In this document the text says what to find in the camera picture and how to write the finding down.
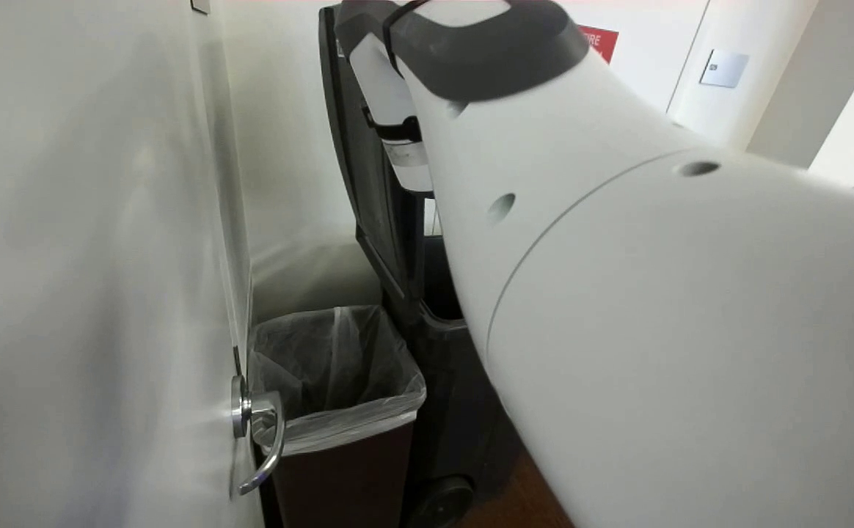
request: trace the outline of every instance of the door handle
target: door handle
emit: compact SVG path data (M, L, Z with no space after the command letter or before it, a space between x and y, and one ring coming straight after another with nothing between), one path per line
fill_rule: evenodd
M251 494L275 472L284 450L284 412L282 396L250 396L240 377L231 378L231 431L235 437L245 437L263 451L263 465L245 478L240 497Z

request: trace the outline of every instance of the trash bag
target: trash bag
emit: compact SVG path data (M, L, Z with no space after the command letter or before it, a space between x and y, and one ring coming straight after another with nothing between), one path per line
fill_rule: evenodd
M424 378L382 308L328 308L254 330L250 390L279 394L284 454L357 443L416 421Z

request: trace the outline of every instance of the black trash can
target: black trash can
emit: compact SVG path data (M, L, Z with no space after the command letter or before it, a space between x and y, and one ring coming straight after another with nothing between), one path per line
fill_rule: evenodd
M288 416L272 475L284 528L395 528L424 378L382 308L328 308L254 330L250 390Z

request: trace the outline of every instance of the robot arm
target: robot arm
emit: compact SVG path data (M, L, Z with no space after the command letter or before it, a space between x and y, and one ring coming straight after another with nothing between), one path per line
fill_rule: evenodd
M854 193L678 129L545 0L344 0L336 41L577 525L854 525Z

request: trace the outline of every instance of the red object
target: red object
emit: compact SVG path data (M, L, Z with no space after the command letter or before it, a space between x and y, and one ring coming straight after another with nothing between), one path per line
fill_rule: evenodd
M577 33L595 47L595 52L609 63L614 47L620 45L620 33L602 26L577 26Z

